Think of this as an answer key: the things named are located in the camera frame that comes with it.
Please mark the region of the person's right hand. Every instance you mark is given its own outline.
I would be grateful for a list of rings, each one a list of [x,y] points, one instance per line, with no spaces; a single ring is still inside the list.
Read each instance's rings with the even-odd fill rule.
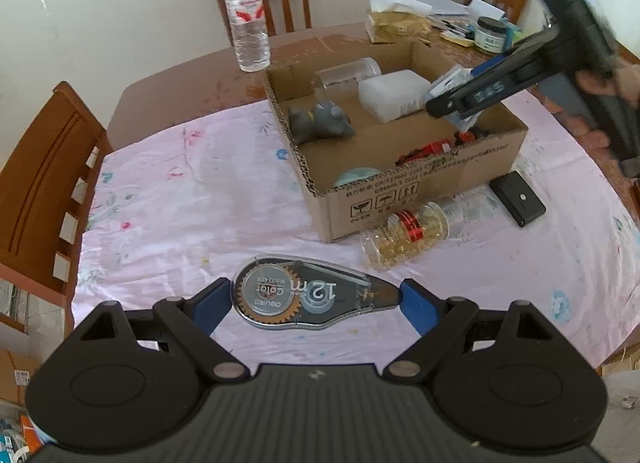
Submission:
[[[631,64],[623,58],[618,58],[611,79],[602,79],[593,72],[582,70],[576,73],[576,81],[586,93],[599,96],[618,96],[634,108],[639,105],[639,64]]]

